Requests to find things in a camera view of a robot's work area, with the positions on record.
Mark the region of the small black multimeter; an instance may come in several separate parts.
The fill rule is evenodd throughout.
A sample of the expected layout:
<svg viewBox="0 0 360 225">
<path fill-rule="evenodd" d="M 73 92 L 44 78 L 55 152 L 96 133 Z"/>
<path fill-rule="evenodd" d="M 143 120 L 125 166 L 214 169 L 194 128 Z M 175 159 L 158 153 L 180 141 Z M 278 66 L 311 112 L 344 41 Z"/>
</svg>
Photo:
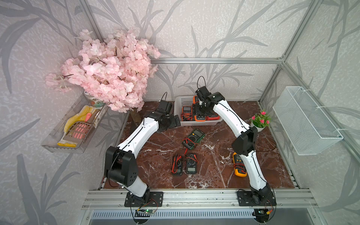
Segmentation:
<svg viewBox="0 0 360 225">
<path fill-rule="evenodd" d="M 182 175 L 183 172 L 183 157 L 175 154 L 172 160 L 171 172 L 173 175 Z"/>
</svg>

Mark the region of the clear acrylic wall shelf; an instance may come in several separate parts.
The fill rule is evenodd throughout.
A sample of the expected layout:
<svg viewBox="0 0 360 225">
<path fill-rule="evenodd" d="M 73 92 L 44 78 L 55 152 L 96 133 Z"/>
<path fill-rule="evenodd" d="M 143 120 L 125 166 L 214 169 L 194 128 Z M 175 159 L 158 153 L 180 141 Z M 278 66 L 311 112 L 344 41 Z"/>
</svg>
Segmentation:
<svg viewBox="0 0 360 225">
<path fill-rule="evenodd" d="M 107 111 L 107 105 L 96 108 L 82 95 L 41 146 L 51 153 L 84 153 Z"/>
</svg>

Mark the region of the pink cherry blossom tree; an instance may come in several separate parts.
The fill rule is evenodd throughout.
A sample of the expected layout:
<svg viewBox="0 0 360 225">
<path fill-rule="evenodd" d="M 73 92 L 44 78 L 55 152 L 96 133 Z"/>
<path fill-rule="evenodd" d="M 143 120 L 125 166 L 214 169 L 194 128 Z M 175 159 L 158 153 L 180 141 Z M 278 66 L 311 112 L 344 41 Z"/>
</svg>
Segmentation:
<svg viewBox="0 0 360 225">
<path fill-rule="evenodd" d="M 46 85 L 61 92 L 69 91 L 71 84 L 80 86 L 113 111 L 142 110 L 148 79 L 158 70 L 151 59 L 158 59 L 160 51 L 133 31 L 117 31 L 102 42 L 82 30 L 79 38 L 78 57 L 67 59 L 61 73 L 48 74 Z"/>
</svg>

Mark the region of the yellow multimeter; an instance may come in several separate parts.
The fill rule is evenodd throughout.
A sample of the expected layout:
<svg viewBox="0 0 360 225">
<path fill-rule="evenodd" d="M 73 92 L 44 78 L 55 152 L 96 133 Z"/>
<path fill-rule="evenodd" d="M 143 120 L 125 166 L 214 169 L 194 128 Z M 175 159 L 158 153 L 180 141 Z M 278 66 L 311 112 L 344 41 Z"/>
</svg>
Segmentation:
<svg viewBox="0 0 360 225">
<path fill-rule="evenodd" d="M 233 159 L 233 168 L 234 168 L 234 175 L 238 177 L 246 177 L 247 170 L 241 156 L 236 152 L 232 155 Z"/>
</svg>

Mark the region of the white plastic basket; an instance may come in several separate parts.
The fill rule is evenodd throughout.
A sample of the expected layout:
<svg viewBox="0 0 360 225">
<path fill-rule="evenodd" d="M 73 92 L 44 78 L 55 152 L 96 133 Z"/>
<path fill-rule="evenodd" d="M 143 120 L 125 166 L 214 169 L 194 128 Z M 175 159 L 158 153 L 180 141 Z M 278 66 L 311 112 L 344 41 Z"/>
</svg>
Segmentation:
<svg viewBox="0 0 360 225">
<path fill-rule="evenodd" d="M 211 120 L 197 121 L 195 119 L 195 111 L 193 110 L 194 96 L 178 96 L 174 102 L 174 115 L 178 115 L 181 121 L 181 126 L 213 126 L 223 119 L 221 117 L 214 117 Z"/>
</svg>

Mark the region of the brown pink slotted tool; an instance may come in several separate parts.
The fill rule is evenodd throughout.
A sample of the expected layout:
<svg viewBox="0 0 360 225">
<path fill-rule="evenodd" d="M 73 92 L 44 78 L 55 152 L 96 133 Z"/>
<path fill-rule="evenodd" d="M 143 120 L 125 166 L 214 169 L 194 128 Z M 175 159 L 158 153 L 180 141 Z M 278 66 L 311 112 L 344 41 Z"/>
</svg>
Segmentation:
<svg viewBox="0 0 360 225">
<path fill-rule="evenodd" d="M 65 134 L 64 140 L 70 142 L 80 142 L 89 133 L 92 128 L 92 124 L 86 122 L 75 122 L 69 131 Z"/>
</svg>

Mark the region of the yellow mesh item on shelf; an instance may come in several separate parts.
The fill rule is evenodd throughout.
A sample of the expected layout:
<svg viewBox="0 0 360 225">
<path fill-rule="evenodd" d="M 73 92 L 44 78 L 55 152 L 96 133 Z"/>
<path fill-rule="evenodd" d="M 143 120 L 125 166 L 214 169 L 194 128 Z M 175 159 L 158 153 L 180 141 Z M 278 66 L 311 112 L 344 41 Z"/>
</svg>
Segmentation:
<svg viewBox="0 0 360 225">
<path fill-rule="evenodd" d="M 67 120 L 64 126 L 64 133 L 67 133 L 75 122 L 84 122 L 88 113 L 92 114 L 95 108 L 92 106 L 84 106 L 81 111 Z"/>
</svg>

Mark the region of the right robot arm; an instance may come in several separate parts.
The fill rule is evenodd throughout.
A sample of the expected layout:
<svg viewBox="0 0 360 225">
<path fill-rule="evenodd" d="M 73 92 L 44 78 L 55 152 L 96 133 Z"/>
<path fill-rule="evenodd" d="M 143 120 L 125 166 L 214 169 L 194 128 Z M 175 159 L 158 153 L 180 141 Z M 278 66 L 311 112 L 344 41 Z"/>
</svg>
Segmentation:
<svg viewBox="0 0 360 225">
<path fill-rule="evenodd" d="M 275 194 L 262 174 L 257 160 L 255 150 L 257 128 L 243 121 L 219 92 L 212 94 L 203 86 L 196 90 L 196 95 L 200 100 L 195 106 L 196 112 L 201 115 L 217 113 L 236 137 L 232 148 L 243 161 L 251 189 L 237 192 L 239 205 L 275 207 L 277 205 Z"/>
</svg>

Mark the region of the dark grey green multimeter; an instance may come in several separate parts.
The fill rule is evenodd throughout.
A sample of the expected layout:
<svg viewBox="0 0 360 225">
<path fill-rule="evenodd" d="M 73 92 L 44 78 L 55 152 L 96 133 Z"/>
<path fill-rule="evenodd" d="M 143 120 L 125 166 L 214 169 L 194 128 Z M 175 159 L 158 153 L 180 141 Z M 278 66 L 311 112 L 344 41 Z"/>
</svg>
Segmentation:
<svg viewBox="0 0 360 225">
<path fill-rule="evenodd" d="M 187 174 L 196 174 L 197 173 L 197 156 L 194 153 L 189 153 L 186 155 L 186 173 Z"/>
</svg>

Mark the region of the large red multimeter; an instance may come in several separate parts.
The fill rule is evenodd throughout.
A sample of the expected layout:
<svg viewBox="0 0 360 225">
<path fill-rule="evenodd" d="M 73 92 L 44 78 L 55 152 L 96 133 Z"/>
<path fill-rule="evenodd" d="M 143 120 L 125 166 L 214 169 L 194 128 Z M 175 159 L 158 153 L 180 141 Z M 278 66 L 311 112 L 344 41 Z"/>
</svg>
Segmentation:
<svg viewBox="0 0 360 225">
<path fill-rule="evenodd" d="M 216 121 L 216 120 L 219 120 L 219 119 L 220 119 L 220 116 L 215 112 L 212 112 L 211 115 L 206 116 L 207 121 Z"/>
</svg>

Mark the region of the orange multimeter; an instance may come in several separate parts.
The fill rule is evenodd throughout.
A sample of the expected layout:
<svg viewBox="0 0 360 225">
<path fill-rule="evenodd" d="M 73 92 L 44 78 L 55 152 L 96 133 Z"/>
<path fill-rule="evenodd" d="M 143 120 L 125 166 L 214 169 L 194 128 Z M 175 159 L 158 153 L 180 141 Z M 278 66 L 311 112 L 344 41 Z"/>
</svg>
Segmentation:
<svg viewBox="0 0 360 225">
<path fill-rule="evenodd" d="M 200 111 L 197 108 L 197 104 L 199 103 L 199 98 L 198 96 L 193 96 L 193 116 L 194 116 L 194 120 L 196 122 L 204 122 L 206 121 L 206 116 L 200 114 Z"/>
<path fill-rule="evenodd" d="M 193 108 L 192 106 L 183 106 L 181 113 L 181 120 L 183 122 L 193 121 Z"/>
</svg>

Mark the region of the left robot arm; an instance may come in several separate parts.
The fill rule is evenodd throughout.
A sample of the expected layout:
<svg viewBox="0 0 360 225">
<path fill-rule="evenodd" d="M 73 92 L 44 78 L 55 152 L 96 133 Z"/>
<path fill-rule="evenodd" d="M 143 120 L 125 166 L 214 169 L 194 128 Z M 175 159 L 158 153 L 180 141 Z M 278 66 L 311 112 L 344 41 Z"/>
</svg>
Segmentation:
<svg viewBox="0 0 360 225">
<path fill-rule="evenodd" d="M 156 110 L 148 111 L 125 141 L 106 150 L 104 176 L 124 186 L 130 194 L 128 199 L 136 205 L 147 204 L 151 196 L 148 185 L 138 177 L 137 156 L 154 133 L 181 125 L 179 117 L 171 113 L 172 107 L 171 102 L 161 100 Z"/>
</svg>

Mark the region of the small potted pink flowers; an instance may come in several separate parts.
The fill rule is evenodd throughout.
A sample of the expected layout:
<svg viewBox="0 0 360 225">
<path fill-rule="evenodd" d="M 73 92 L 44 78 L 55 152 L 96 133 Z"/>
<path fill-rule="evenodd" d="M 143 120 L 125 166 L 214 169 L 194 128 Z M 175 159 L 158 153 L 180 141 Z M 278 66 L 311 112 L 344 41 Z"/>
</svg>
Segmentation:
<svg viewBox="0 0 360 225">
<path fill-rule="evenodd" d="M 270 125 L 271 118 L 266 111 L 261 111 L 260 113 L 252 116 L 250 121 L 251 126 L 256 127 L 257 131 L 261 132 Z"/>
</svg>

